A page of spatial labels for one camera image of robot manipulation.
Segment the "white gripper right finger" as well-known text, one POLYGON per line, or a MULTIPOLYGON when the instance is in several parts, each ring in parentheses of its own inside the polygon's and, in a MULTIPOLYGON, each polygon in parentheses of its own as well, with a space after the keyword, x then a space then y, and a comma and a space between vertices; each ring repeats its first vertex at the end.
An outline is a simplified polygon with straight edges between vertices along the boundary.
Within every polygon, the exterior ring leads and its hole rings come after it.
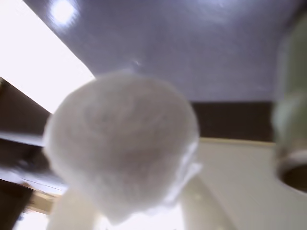
POLYGON ((230 230, 232 221, 208 187, 194 177, 182 190, 178 200, 185 230, 230 230))

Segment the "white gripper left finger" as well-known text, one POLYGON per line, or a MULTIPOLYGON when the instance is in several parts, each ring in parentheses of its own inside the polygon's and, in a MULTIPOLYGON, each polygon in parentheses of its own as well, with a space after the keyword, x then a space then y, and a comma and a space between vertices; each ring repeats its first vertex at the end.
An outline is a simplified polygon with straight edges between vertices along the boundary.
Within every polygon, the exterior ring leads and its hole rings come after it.
POLYGON ((54 204, 48 230, 109 230, 110 224, 82 195, 68 189, 54 204))

